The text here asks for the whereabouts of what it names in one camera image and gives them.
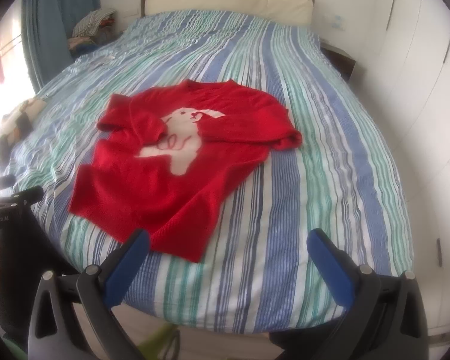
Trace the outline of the red knit sweater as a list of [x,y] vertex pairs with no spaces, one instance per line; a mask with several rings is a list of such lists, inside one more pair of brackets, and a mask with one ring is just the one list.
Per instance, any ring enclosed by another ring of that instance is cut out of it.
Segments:
[[79,167],[70,213],[125,242],[137,229],[154,251],[197,263],[224,200],[272,150],[302,144],[270,94],[229,80],[114,94]]

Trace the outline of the pile of clothes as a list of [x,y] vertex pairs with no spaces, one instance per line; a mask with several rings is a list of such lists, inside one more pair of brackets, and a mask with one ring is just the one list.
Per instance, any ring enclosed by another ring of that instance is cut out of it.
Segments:
[[73,59],[113,41],[115,13],[113,8],[100,8],[88,13],[74,26],[68,38],[68,49]]

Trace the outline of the striped blue green bedspread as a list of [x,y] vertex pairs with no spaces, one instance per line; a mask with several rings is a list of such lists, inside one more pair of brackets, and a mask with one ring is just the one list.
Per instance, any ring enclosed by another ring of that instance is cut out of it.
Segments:
[[306,248],[316,228],[382,275],[413,267],[389,148],[306,27],[145,17],[38,98],[6,171],[43,188],[34,215],[77,268],[149,234],[125,298],[139,311],[232,333],[334,319]]

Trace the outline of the teal window curtain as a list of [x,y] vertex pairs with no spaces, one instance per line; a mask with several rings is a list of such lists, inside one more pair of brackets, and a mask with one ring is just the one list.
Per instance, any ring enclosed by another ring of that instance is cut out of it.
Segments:
[[35,92],[74,62],[68,39],[100,0],[22,0],[22,46]]

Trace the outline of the white wardrobe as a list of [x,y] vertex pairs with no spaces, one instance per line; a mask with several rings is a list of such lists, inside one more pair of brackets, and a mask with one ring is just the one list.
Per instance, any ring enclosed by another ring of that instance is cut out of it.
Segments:
[[432,336],[450,332],[450,9],[374,0],[352,86],[397,164]]

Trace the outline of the dark bedside table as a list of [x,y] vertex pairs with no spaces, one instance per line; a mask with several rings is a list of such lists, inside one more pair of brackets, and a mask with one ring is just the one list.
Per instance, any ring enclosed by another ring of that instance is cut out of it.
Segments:
[[339,72],[345,82],[349,82],[355,68],[356,60],[342,49],[327,43],[320,45],[322,53],[330,61],[331,65]]

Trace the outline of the cream padded headboard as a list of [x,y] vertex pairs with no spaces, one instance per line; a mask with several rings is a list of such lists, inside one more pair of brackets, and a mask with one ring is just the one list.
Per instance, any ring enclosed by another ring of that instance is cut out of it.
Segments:
[[309,26],[314,0],[140,0],[140,16],[165,11],[233,11],[284,25]]

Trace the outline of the green stool frame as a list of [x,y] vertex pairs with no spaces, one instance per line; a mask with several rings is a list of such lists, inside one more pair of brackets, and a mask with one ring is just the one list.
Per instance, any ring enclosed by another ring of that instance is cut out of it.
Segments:
[[180,331],[175,324],[166,323],[161,326],[147,340],[137,345],[145,359],[171,359],[179,358]]

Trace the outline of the wall power socket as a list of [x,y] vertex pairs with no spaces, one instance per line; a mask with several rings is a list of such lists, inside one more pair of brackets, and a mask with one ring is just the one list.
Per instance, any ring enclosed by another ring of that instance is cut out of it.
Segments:
[[345,30],[345,19],[340,15],[328,16],[328,24],[334,30],[338,31]]

